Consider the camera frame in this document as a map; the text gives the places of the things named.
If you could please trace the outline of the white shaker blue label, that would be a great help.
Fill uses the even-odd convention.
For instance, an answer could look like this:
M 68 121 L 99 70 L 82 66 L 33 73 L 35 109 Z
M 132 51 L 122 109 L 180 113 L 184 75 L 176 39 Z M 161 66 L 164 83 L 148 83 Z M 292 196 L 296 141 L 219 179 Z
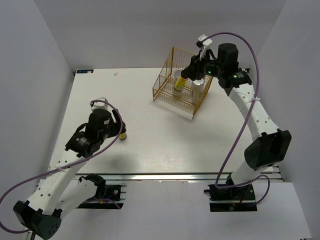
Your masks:
M 180 98 L 182 95 L 182 91 L 186 85 L 187 79 L 182 77 L 181 70 L 177 70 L 174 72 L 173 80 L 173 94 L 176 98 Z
M 194 101 L 197 102 L 202 96 L 204 86 L 205 86 L 205 80 L 203 78 L 194 80 L 191 85 L 192 85 L 192 98 Z

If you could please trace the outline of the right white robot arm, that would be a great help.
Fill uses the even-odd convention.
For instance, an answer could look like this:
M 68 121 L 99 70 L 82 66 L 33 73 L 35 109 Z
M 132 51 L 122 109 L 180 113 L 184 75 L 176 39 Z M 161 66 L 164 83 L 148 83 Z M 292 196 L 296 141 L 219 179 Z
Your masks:
M 244 151 L 242 164 L 225 183 L 226 195 L 236 200 L 243 195 L 243 186 L 253 182 L 268 167 L 283 161 L 292 136 L 288 130 L 281 130 L 264 109 L 250 76 L 239 68 L 239 51 L 235 44 L 220 44 L 217 55 L 213 54 L 209 43 L 199 41 L 197 45 L 199 53 L 191 57 L 174 87 L 181 90 L 188 79 L 195 82 L 205 76 L 215 77 L 242 114 L 252 143 Z

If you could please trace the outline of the small yellow-label bottle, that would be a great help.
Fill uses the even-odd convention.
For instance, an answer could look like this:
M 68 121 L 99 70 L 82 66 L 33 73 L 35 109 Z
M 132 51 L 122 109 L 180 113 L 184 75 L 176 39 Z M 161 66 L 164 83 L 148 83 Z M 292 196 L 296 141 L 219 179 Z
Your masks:
M 124 128 L 118 137 L 120 140 L 125 140 L 127 138 L 127 130 Z
M 181 92 L 184 89 L 187 80 L 187 78 L 184 78 L 180 75 L 174 84 L 174 89 L 178 92 Z

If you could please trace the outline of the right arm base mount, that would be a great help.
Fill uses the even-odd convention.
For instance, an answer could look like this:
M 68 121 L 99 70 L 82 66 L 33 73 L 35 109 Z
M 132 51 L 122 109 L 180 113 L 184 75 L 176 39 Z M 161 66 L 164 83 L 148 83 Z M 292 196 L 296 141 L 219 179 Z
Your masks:
M 210 184 L 203 193 L 209 197 L 210 212 L 256 212 L 258 210 L 252 184 L 222 189 Z

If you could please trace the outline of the small yellow-label bottle front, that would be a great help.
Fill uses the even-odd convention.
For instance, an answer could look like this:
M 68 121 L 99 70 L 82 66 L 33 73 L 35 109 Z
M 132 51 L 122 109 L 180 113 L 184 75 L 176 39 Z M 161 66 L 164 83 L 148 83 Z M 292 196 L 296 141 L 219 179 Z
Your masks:
M 125 140 L 127 138 L 127 130 L 124 128 L 118 137 L 120 140 Z

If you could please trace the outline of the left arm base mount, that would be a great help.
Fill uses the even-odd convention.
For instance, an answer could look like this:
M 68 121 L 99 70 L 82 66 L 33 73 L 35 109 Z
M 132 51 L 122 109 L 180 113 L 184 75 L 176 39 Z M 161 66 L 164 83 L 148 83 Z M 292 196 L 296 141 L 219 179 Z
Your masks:
M 123 184 L 108 184 L 106 180 L 97 174 L 91 173 L 81 176 L 82 181 L 91 181 L 96 187 L 95 195 L 82 202 L 78 209 L 121 210 L 126 199 L 127 186 Z

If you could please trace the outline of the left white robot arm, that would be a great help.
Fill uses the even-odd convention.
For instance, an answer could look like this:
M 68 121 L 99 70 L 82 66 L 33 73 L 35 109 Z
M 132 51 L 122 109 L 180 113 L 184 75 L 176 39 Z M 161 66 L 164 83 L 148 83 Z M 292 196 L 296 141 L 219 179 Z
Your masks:
M 66 143 L 59 161 L 63 168 L 46 177 L 26 201 L 19 200 L 14 205 L 19 222 L 43 240 L 49 240 L 73 209 L 85 202 L 106 201 L 106 181 L 94 173 L 82 176 L 71 191 L 65 192 L 65 189 L 106 139 L 115 139 L 124 131 L 125 124 L 117 110 L 94 109 L 88 121 L 80 125 Z

